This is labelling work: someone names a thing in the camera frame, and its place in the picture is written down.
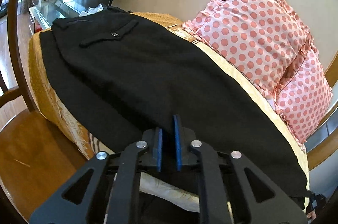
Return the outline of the black pants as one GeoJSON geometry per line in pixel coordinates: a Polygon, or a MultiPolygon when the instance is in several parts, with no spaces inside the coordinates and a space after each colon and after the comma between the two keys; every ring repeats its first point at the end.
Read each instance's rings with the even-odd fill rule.
{"type": "Polygon", "coordinates": [[[142,176],[143,192],[198,211],[194,177],[175,172],[179,115],[215,150],[243,152],[304,208],[308,180],[289,141],[240,83],[194,44],[118,8],[56,19],[40,44],[53,90],[110,150],[124,150],[146,130],[163,130],[163,171],[142,176]]]}

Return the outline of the brown wooden chair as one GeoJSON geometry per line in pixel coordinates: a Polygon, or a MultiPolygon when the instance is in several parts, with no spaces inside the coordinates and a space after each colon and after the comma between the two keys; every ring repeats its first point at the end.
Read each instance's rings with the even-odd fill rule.
{"type": "Polygon", "coordinates": [[[86,159],[38,111],[22,68],[17,34],[18,0],[9,0],[7,43],[17,85],[1,81],[1,106],[22,97],[27,108],[1,127],[1,214],[28,223],[42,205],[86,159]]]}

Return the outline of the golden yellow bed blanket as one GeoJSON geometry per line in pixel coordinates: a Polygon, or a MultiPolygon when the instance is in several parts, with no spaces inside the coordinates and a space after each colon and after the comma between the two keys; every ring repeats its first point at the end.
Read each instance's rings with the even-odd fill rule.
{"type": "MultiPolygon", "coordinates": [[[[265,98],[263,98],[258,90],[256,90],[256,88],[235,67],[209,46],[193,39],[189,33],[184,31],[181,26],[178,25],[177,18],[168,14],[141,12],[138,13],[138,16],[149,18],[160,25],[166,26],[168,31],[183,38],[187,42],[190,42],[195,47],[198,47],[216,65],[218,65],[225,74],[237,81],[251,99],[274,123],[283,137],[289,142],[305,176],[309,176],[308,158],[305,147],[298,143],[295,137],[289,132],[286,124],[273,111],[265,98]]],[[[29,41],[28,56],[31,87],[40,112],[49,121],[54,123],[61,132],[77,146],[86,159],[92,158],[94,153],[100,150],[112,154],[113,152],[106,145],[99,142],[97,138],[76,120],[53,90],[49,83],[42,58],[42,43],[39,33],[35,33],[29,41]]],[[[178,189],[148,174],[141,175],[140,189],[144,193],[157,196],[162,201],[169,201],[187,211],[199,211],[199,201],[196,195],[178,189]]]]}

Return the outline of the pink polka dot pillow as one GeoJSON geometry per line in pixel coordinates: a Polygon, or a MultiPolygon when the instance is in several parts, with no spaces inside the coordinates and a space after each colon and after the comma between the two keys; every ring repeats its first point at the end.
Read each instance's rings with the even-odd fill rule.
{"type": "Polygon", "coordinates": [[[311,30],[286,0],[211,0],[182,27],[235,66],[304,145],[333,94],[311,30]]]}

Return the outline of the glass top TV stand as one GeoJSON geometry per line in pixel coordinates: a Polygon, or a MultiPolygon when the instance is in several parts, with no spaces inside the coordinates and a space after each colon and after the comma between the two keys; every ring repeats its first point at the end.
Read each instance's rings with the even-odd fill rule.
{"type": "Polygon", "coordinates": [[[77,17],[86,9],[73,0],[35,0],[29,8],[29,28],[32,34],[51,27],[55,19],[77,17]]]}

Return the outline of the white clutter on stand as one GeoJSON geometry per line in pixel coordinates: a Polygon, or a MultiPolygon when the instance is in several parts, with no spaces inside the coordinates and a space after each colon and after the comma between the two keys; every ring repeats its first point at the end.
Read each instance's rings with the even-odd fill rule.
{"type": "Polygon", "coordinates": [[[84,17],[84,16],[92,15],[92,14],[98,13],[100,11],[103,11],[104,9],[106,9],[106,6],[99,4],[97,7],[94,7],[94,8],[89,7],[86,11],[82,11],[79,14],[79,16],[84,17]]]}

